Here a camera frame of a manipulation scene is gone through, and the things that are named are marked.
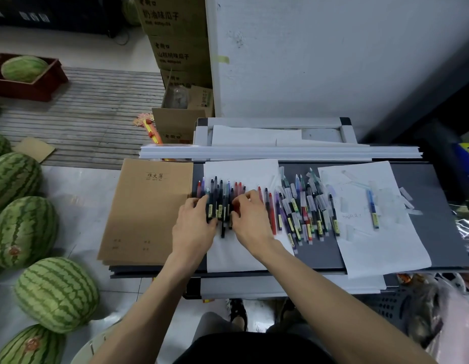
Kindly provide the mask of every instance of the shoe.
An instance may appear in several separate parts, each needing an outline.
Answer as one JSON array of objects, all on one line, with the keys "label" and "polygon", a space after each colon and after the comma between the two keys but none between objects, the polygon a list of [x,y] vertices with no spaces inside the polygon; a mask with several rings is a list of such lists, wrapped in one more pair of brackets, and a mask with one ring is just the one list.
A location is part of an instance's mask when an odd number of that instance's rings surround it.
[{"label": "shoe", "polygon": [[296,307],[295,307],[294,303],[292,303],[292,300],[290,298],[287,298],[285,300],[284,306],[282,307],[282,310],[280,311],[280,317],[279,317],[278,321],[279,322],[283,321],[284,314],[286,312],[293,312],[294,310],[296,310]]},{"label": "shoe", "polygon": [[233,322],[236,317],[243,318],[245,322],[244,332],[248,327],[248,316],[246,314],[245,306],[243,305],[242,299],[226,299],[226,306],[230,311],[230,321]]}]

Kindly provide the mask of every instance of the red plastic crate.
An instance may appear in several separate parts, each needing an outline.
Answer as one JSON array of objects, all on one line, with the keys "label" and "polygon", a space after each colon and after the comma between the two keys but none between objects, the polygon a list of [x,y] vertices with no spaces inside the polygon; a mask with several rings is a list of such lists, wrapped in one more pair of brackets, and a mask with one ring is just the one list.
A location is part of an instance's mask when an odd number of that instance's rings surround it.
[{"label": "red plastic crate", "polygon": [[[13,57],[22,56],[9,53],[0,53],[0,67],[4,62]],[[49,102],[52,93],[63,83],[68,82],[61,63],[58,59],[40,57],[49,64],[48,68],[32,83],[5,80],[0,72],[0,96],[19,99],[30,99],[32,101]]]}]

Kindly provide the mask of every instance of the cardboard box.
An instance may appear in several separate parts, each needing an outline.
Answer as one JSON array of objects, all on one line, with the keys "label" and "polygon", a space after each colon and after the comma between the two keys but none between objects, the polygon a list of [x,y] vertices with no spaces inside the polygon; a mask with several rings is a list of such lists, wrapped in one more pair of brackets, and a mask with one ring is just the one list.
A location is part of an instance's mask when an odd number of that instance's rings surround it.
[{"label": "cardboard box", "polygon": [[163,265],[179,207],[191,195],[192,171],[192,163],[125,159],[98,259]]},{"label": "cardboard box", "polygon": [[183,85],[190,88],[193,85],[199,87],[213,88],[213,79],[211,78],[211,71],[174,71],[174,70],[160,70],[164,86],[168,86],[169,77],[171,85]]},{"label": "cardboard box", "polygon": [[159,69],[210,70],[207,38],[174,38],[148,36]]},{"label": "cardboard box", "polygon": [[147,35],[207,37],[204,0],[135,0]]},{"label": "cardboard box", "polygon": [[162,107],[152,109],[155,127],[165,144],[191,144],[197,119],[214,114],[213,90],[193,85],[189,88],[187,109],[168,108],[170,94],[171,89],[166,89]]}]

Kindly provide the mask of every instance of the right hand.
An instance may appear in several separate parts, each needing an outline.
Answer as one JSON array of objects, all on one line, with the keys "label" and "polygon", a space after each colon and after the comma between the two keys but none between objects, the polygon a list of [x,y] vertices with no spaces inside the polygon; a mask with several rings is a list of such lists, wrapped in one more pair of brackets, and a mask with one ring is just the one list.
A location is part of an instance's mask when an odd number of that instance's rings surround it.
[{"label": "right hand", "polygon": [[233,205],[239,205],[241,214],[231,212],[233,230],[253,257],[260,259],[268,248],[282,246],[273,236],[267,210],[256,190],[237,196]]}]

